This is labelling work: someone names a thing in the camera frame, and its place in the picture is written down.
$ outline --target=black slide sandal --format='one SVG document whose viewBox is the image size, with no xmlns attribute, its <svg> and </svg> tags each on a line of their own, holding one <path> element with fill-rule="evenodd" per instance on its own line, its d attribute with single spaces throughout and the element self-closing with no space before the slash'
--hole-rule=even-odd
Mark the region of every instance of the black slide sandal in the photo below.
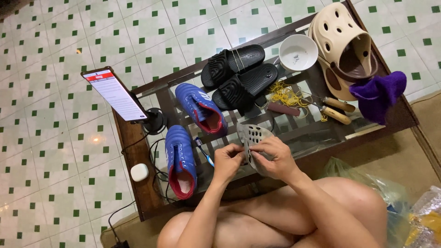
<svg viewBox="0 0 441 248">
<path fill-rule="evenodd" d="M 213 92 L 213 102 L 221 111 L 247 109 L 277 81 L 278 74 L 273 64 L 261 64 L 244 74 L 236 74 Z"/>
<path fill-rule="evenodd" d="M 259 45 L 247 45 L 236 50 L 222 50 L 208 59 L 201 73 L 201 81 L 207 90 L 214 90 L 236 73 L 245 73 L 260 65 L 265 50 Z"/>
</svg>

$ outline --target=glass table top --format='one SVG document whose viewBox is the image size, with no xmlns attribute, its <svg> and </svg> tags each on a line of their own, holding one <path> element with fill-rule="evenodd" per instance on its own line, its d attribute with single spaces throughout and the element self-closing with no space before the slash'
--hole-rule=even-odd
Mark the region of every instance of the glass table top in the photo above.
<svg viewBox="0 0 441 248">
<path fill-rule="evenodd" d="M 297 29 L 297 31 L 293 30 L 292 32 L 285 33 L 261 43 L 260 45 L 265 49 L 264 63 L 272 63 L 276 65 L 279 71 L 279 79 L 283 79 L 286 84 L 289 84 L 294 92 L 298 92 L 301 89 L 304 92 L 322 98 L 326 96 L 332 97 L 326 86 L 323 72 L 318 63 L 303 72 L 296 73 L 286 71 L 280 65 L 278 53 L 281 42 L 293 34 L 307 35 L 308 26 L 309 25 L 306 25 Z M 216 139 L 212 135 L 204 133 L 198 126 L 196 126 L 192 119 L 182 111 L 179 102 L 175 98 L 175 88 L 180 83 L 194 84 L 204 90 L 200 78 L 201 71 L 202 69 L 184 75 L 172 82 L 150 87 L 150 89 L 138 94 L 137 97 L 145 109 L 152 107 L 162 109 L 168 117 L 169 127 L 174 124 L 180 124 L 185 127 L 192 139 L 199 137 L 204 143 L 202 146 L 203 150 L 210 155 L 212 159 L 216 149 L 224 147 L 230 143 L 241 144 L 236 133 L 236 123 L 255 124 L 267 128 L 268 130 L 273 130 L 273 134 L 278 136 L 290 147 L 294 158 L 299 158 L 338 143 L 345 142 L 351 137 L 351 135 L 377 125 L 363 118 L 358 109 L 358 102 L 356 101 L 349 102 L 349 104 L 357 107 L 353 113 L 346 113 L 346 115 L 352 120 L 349 125 L 343 125 L 330 117 L 328 117 L 327 121 L 322 121 L 321 113 L 314 105 L 307 106 L 307 109 L 300 108 L 301 114 L 299 117 L 271 112 L 264 107 L 261 108 L 261 114 L 252 119 L 241 116 L 237 110 L 224 111 L 223 115 L 228 123 L 228 135 Z M 214 91 L 206 92 L 211 96 Z M 266 98 L 270 99 L 270 96 L 271 94 L 267 94 Z M 150 146 L 156 140 L 165 138 L 166 133 L 167 129 L 160 135 L 147 136 L 147 143 Z M 213 177 L 214 168 L 206 161 L 205 157 L 195 144 L 193 143 L 192 145 L 198 175 L 198 188 L 195 193 L 199 193 L 208 188 Z M 153 147 L 151 147 L 150 152 L 152 153 L 152 157 L 156 158 L 156 167 L 161 171 L 167 172 L 164 141 L 159 142 L 155 154 Z M 238 180 L 253 173 L 256 173 L 256 171 L 252 169 L 251 166 L 241 166 L 233 180 Z M 158 180 L 158 182 L 161 186 L 162 194 L 165 195 L 167 182 L 161 180 Z M 176 196 L 170 187 L 168 187 L 167 196 L 176 199 Z"/>
</svg>

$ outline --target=wooden table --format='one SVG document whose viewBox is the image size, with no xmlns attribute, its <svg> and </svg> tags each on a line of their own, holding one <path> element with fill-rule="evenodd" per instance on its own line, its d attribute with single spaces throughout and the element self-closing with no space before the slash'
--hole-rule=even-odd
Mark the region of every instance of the wooden table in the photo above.
<svg viewBox="0 0 441 248">
<path fill-rule="evenodd" d="M 361 28 L 366 30 L 360 17 L 356 13 L 352 3 L 350 1 L 345 1 L 343 2 L 343 4 L 348 8 L 355 22 L 357 22 Z M 297 33 L 296 29 L 308 25 L 314 16 L 315 15 L 303 18 L 299 21 L 296 21 L 280 29 L 277 29 L 271 33 L 262 35 L 252 41 L 246 42 L 238 47 L 250 45 L 250 44 L 259 44 L 265 48 L 274 45 L 277 42 L 280 42 L 283 39 L 285 39 L 287 36 L 296 34 Z M 389 68 L 387 67 L 384 59 L 382 58 L 381 54 L 379 53 L 377 47 L 373 42 L 372 42 L 372 53 L 374 56 L 376 56 L 379 63 L 378 65 L 379 69 L 377 75 L 386 76 L 390 74 Z M 275 61 L 276 58 L 277 57 L 274 57 L 269 61 L 265 61 L 265 62 L 272 63 Z M 141 94 L 143 92 L 154 91 L 158 96 L 158 101 L 161 105 L 161 109 L 163 110 L 163 113 L 168 117 L 168 127 L 175 124 L 180 124 L 185 126 L 191 123 L 191 119 L 189 117 L 184 118 L 182 120 L 179 119 L 176 113 L 176 102 L 171 100 L 169 87 L 171 87 L 172 84 L 176 85 L 177 83 L 179 84 L 191 78 L 194 78 L 195 77 L 194 72 L 201 70 L 206 63 L 207 60 L 204 60 L 197 64 L 191 65 L 185 69 L 182 69 L 168 76 L 165 76 L 161 79 L 155 80 L 144 86 L 136 88 L 132 90 L 132 92 L 135 94 Z M 302 80 L 306 80 L 307 82 L 308 81 L 314 82 L 314 85 L 316 85 L 317 82 L 322 82 L 321 85 L 325 85 L 323 73 L 318 63 L 316 63 L 312 68 L 306 70 L 305 72 L 302 72 L 301 74 L 286 79 L 285 82 L 288 84 L 293 84 L 293 87 L 295 87 L 295 83 Z M 315 94 L 321 97 L 331 96 L 326 86 L 316 87 L 314 89 L 311 88 L 311 90 L 313 90 Z M 113 115 L 115 118 L 115 123 L 117 126 L 118 135 L 120 137 L 120 142 L 122 147 L 127 147 L 133 144 L 134 142 L 140 140 L 144 136 L 144 133 L 141 130 L 141 125 L 139 124 L 133 125 L 128 122 L 125 122 L 115 111 L 113 111 Z M 247 120 L 246 122 L 260 123 L 265 120 L 271 120 L 274 117 L 275 116 L 273 114 L 265 113 L 256 118 Z M 295 122 L 292 119 L 289 119 L 292 130 L 289 132 L 285 132 L 281 137 L 283 137 L 285 141 L 289 141 L 294 138 L 299 138 L 302 135 L 309 135 L 312 133 L 320 132 L 323 129 L 323 125 L 327 125 L 326 126 L 327 130 L 332 131 L 332 135 L 334 136 L 333 138 L 339 141 L 338 143 L 332 144 L 324 149 L 315 152 L 310 152 L 310 153 L 306 152 L 301 156 L 295 157 L 299 168 L 303 172 L 308 174 L 310 177 L 314 177 L 318 175 L 318 173 L 322 170 L 325 162 L 333 154 L 336 154 L 337 152 L 342 150 L 348 150 L 351 147 L 359 146 L 360 144 L 393 134 L 395 132 L 399 132 L 406 128 L 416 126 L 418 124 L 418 120 L 415 114 L 412 112 L 412 109 L 410 108 L 404 96 L 401 96 L 398 99 L 396 105 L 389 110 L 386 120 L 387 120 L 387 125 L 384 128 L 378 128 L 377 126 L 376 128 L 367 129 L 363 132 L 355 132 L 354 128 L 341 125 L 340 123 L 333 120 L 331 120 L 331 122 L 328 122 L 326 124 L 322 124 L 320 121 L 314 122 L 314 120 L 312 120 L 313 121 L 311 122 L 312 124 L 298 128 Z M 235 127 L 230 127 L 228 129 L 229 134 L 234 132 L 235 132 Z M 213 140 L 213 137 L 206 135 L 202 137 L 202 140 L 204 142 L 208 142 Z M 129 171 L 132 166 L 138 163 L 144 163 L 147 165 L 150 175 L 154 174 L 152 163 L 149 160 L 149 147 L 147 142 L 141 141 L 138 144 L 128 148 L 127 152 L 124 154 L 124 159 L 126 161 L 127 169 Z M 196 164 L 201 163 L 201 161 L 198 158 L 195 160 L 196 160 Z M 240 186 L 244 186 L 246 184 L 256 182 L 261 179 L 262 177 L 259 174 L 254 173 L 246 177 L 242 177 L 240 179 L 232 181 L 228 185 L 227 189 L 231 190 L 234 188 L 238 188 Z M 165 204 L 163 199 L 160 196 L 158 196 L 158 194 L 155 192 L 154 189 L 158 188 L 158 185 L 157 182 L 153 180 L 153 176 L 149 176 L 147 179 L 142 180 L 140 182 L 134 182 L 131 178 L 131 185 L 141 221 L 144 221 L 151 217 L 173 210 L 174 206 L 170 204 Z M 196 200 L 200 199 L 203 193 L 204 192 L 198 193 L 197 195 L 193 196 L 193 198 Z"/>
</svg>

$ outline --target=green plastic bag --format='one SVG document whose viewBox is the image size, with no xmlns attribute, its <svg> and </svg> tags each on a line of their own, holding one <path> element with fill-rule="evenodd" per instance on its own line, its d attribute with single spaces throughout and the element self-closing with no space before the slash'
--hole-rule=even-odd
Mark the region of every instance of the green plastic bag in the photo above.
<svg viewBox="0 0 441 248">
<path fill-rule="evenodd" d="M 375 189 L 388 204 L 387 247 L 402 248 L 410 232 L 410 207 L 406 188 L 392 181 L 360 173 L 337 158 L 330 158 L 325 166 L 324 177 L 344 177 Z"/>
</svg>

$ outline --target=wooden table frame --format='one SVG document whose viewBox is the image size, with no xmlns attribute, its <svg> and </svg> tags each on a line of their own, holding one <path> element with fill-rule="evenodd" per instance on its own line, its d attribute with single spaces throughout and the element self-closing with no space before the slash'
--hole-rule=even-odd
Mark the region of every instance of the wooden table frame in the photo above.
<svg viewBox="0 0 441 248">
<path fill-rule="evenodd" d="M 347 0 L 343 2 L 343 4 L 348 8 L 355 22 L 357 22 L 363 30 L 366 30 L 360 17 L 355 11 L 355 8 L 352 5 L 352 3 L 349 0 Z M 314 16 L 315 15 L 311 15 L 306 18 L 303 18 L 299 21 L 296 21 L 280 29 L 277 29 L 271 33 L 262 35 L 254 40 L 241 44 L 240 46 L 235 48 L 239 48 L 251 44 L 262 44 L 265 41 L 284 35 L 285 33 L 292 32 L 293 30 L 296 30 L 302 26 L 309 24 Z M 371 49 L 379 62 L 379 70 L 377 74 L 380 76 L 385 76 L 390 74 L 389 68 L 387 67 L 383 57 L 378 51 L 378 48 L 373 42 Z M 191 78 L 189 77 L 189 75 L 193 74 L 195 71 L 201 70 L 207 64 L 207 61 L 208 60 L 204 60 L 202 62 L 184 68 L 180 71 L 169 74 L 163 78 L 160 78 L 151 83 L 138 87 L 132 90 L 132 92 L 135 94 L 141 94 L 148 90 L 162 88 L 161 90 L 157 90 L 156 93 L 158 95 L 168 94 L 168 88 L 173 84 L 175 80 L 178 79 L 182 80 L 185 79 L 186 77 Z M 172 105 L 173 103 L 163 102 L 160 104 Z M 127 147 L 133 144 L 134 142 L 140 140 L 144 136 L 144 133 L 141 129 L 141 125 L 130 124 L 124 121 L 114 110 L 112 111 L 113 111 L 113 116 L 115 118 L 116 128 L 118 130 L 118 135 L 122 147 Z M 167 112 L 165 112 L 164 114 L 167 117 L 169 117 L 168 120 L 169 127 L 174 124 L 179 124 L 179 120 L 176 119 L 174 114 L 172 113 L 167 114 Z M 360 144 L 373 141 L 378 138 L 418 125 L 418 119 L 416 118 L 415 114 L 413 113 L 412 109 L 410 108 L 404 96 L 401 96 L 397 101 L 396 105 L 388 111 L 386 120 L 388 124 L 384 128 L 377 129 L 375 131 L 366 133 L 364 135 L 353 137 L 345 142 L 333 145 L 331 147 L 325 148 L 323 150 L 319 150 L 315 153 L 308 154 L 306 156 L 297 159 L 296 162 L 299 168 L 310 176 L 317 175 L 317 173 L 322 169 L 322 166 L 328 160 L 328 158 L 338 153 L 339 151 L 349 150 L 350 148 L 359 146 Z M 134 182 L 130 177 L 130 182 L 135 196 L 135 201 L 138 207 L 138 212 L 141 221 L 144 221 L 151 217 L 164 214 L 173 210 L 175 207 L 170 204 L 165 205 L 163 199 L 160 196 L 158 196 L 155 192 L 155 190 L 157 190 L 159 186 L 157 185 L 157 182 L 153 181 L 152 175 L 154 174 L 154 169 L 149 159 L 149 147 L 147 143 L 141 141 L 136 145 L 128 148 L 127 152 L 124 153 L 124 159 L 126 162 L 127 169 L 129 171 L 134 165 L 138 163 L 146 164 L 149 169 L 150 176 L 145 180 L 142 180 L 140 182 Z M 259 174 L 255 173 L 231 182 L 228 185 L 227 189 L 238 188 L 240 186 L 252 182 L 256 182 L 260 179 L 262 179 L 262 177 Z M 195 195 L 193 198 L 200 199 L 202 195 L 203 193 L 200 193 Z"/>
</svg>

